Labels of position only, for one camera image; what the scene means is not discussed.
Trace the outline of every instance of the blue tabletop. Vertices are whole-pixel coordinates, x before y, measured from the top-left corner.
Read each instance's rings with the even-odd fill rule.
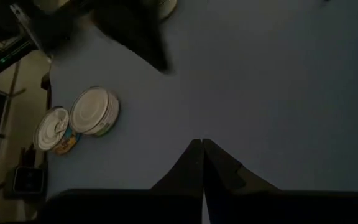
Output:
[[[358,1],[179,0],[163,33],[170,75],[94,26],[57,55],[53,105],[102,85],[122,111],[50,155],[48,196],[149,189],[193,138],[280,189],[358,191]]]

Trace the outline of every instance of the table surface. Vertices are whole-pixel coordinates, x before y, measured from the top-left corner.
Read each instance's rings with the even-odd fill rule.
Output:
[[[179,0],[162,75],[90,26],[54,60],[52,104],[93,85],[122,105],[113,130],[50,155],[48,196],[149,189],[210,138],[280,189],[358,191],[358,1]]]

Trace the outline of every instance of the floor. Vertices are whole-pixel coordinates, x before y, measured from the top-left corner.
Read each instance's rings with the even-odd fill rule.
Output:
[[[0,91],[9,93],[15,66],[0,73]],[[0,126],[0,133],[6,135],[5,139],[0,139],[0,183],[6,172],[19,162],[21,148],[28,148],[32,143],[34,129],[46,111],[47,92],[41,89],[40,81],[49,68],[47,58],[39,51],[31,52],[20,61],[13,92],[23,88],[25,92],[12,98],[10,105],[6,103],[6,125],[2,122]],[[36,161],[41,160],[42,153],[37,153]],[[0,190],[0,221],[25,220],[28,216],[22,201],[4,200]]]

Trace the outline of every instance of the canned food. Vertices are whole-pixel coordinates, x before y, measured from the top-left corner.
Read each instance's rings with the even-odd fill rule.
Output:
[[[100,86],[94,86],[75,100],[70,111],[70,126],[78,133],[102,136],[111,129],[118,114],[117,97]]]
[[[158,14],[161,20],[168,18],[176,8],[178,0],[160,0],[158,3]]]
[[[79,140],[80,133],[73,131],[68,122],[68,110],[61,106],[48,110],[33,136],[34,146],[43,151],[52,150],[61,155],[67,153]]]

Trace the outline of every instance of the food can label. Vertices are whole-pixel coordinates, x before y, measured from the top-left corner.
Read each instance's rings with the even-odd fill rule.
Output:
[[[65,134],[54,147],[53,151],[59,155],[68,152],[78,142],[80,136],[81,134],[77,134],[71,128],[67,127]]]
[[[112,125],[114,124],[115,119],[117,119],[116,116],[113,116],[113,114],[118,114],[119,110],[119,102],[117,98],[112,95],[110,92],[109,94],[109,104],[107,107],[107,110],[102,118],[102,120],[99,122],[99,124],[93,128],[89,134],[94,134],[95,136],[102,136],[106,134]]]

